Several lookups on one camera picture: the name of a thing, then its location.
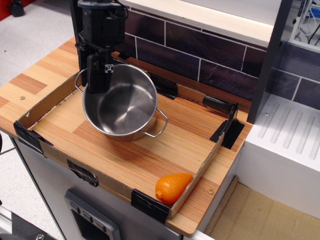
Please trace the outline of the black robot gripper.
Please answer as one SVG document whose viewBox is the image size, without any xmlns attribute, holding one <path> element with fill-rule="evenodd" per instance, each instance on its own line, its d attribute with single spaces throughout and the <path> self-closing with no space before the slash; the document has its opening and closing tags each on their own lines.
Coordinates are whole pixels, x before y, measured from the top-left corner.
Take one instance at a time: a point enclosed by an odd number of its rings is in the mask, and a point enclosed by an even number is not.
<svg viewBox="0 0 320 240">
<path fill-rule="evenodd" d="M 106 93 L 114 72 L 111 53 L 125 41 L 129 10 L 123 4 L 78 4 L 82 8 L 81 43 L 77 46 L 82 86 L 91 94 Z"/>
</svg>

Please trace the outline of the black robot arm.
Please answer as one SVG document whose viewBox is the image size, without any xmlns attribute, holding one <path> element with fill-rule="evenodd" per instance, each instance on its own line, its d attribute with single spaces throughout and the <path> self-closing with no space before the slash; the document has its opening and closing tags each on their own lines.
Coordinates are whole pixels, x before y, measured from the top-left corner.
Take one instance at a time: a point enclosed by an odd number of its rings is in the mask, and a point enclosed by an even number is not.
<svg viewBox="0 0 320 240">
<path fill-rule="evenodd" d="M 82 85 L 91 94 L 105 93 L 114 72 L 112 53 L 125 41 L 129 10 L 118 0 L 78 0 L 73 13 L 79 69 L 86 71 Z"/>
</svg>

